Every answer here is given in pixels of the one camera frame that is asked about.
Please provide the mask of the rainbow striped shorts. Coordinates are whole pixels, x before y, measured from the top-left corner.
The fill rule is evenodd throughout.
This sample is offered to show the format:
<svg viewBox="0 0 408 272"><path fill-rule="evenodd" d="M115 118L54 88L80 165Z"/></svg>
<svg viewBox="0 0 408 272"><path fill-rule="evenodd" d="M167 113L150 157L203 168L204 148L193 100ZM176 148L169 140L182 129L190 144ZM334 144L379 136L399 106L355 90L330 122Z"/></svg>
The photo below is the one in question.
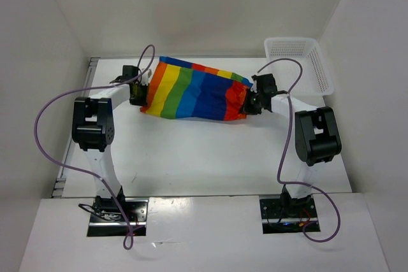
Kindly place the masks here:
<svg viewBox="0 0 408 272"><path fill-rule="evenodd" d="M167 119L238 120L246 117L240 109L251 87L231 71L161 56L140 111Z"/></svg>

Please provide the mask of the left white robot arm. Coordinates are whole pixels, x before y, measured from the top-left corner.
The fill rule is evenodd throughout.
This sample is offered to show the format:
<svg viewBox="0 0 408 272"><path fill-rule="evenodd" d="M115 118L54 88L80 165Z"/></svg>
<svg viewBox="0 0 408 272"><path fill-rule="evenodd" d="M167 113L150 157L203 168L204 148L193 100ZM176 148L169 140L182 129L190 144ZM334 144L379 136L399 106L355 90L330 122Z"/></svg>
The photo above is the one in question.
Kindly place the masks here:
<svg viewBox="0 0 408 272"><path fill-rule="evenodd" d="M94 204L80 207L105 221L122 220L128 211L112 160L113 111L126 101L144 106L151 74L149 68L142 71L137 66L125 65L122 74L109 86L89 97L78 97L74 102L72 139L83 150L91 172L96 175Z"/></svg>

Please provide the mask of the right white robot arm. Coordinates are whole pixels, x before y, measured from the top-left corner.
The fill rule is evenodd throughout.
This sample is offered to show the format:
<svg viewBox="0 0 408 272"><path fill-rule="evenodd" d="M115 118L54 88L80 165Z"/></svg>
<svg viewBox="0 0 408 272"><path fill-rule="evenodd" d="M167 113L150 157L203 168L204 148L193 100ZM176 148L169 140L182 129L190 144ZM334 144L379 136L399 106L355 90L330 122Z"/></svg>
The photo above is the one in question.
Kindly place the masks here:
<svg viewBox="0 0 408 272"><path fill-rule="evenodd" d="M247 91L242 111L259 115L262 110L268 110L288 119L277 181L282 185L280 210L283 215L293 217L309 203L314 191L327 195L316 186L316 177L342 150L335 114L330 107L318 108L279 90L272 74L254 75L252 80L254 88ZM283 180L281 174L290 148L300 160L300 170L295 179Z"/></svg>

